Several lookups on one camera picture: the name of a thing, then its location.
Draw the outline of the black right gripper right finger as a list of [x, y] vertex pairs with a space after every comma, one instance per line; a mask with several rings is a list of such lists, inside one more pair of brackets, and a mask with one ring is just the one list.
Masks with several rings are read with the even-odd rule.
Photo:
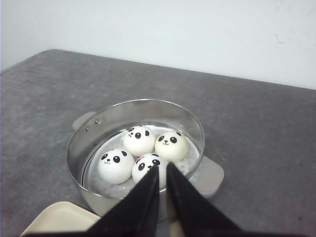
[[185, 236], [247, 236], [245, 231], [210, 204], [173, 163], [167, 165], [166, 187]]

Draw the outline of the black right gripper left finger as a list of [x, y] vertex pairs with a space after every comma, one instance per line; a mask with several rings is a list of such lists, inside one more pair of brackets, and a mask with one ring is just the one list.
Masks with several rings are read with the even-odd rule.
[[124, 200], [88, 229], [89, 237], [153, 237], [159, 207], [158, 167], [137, 183]]

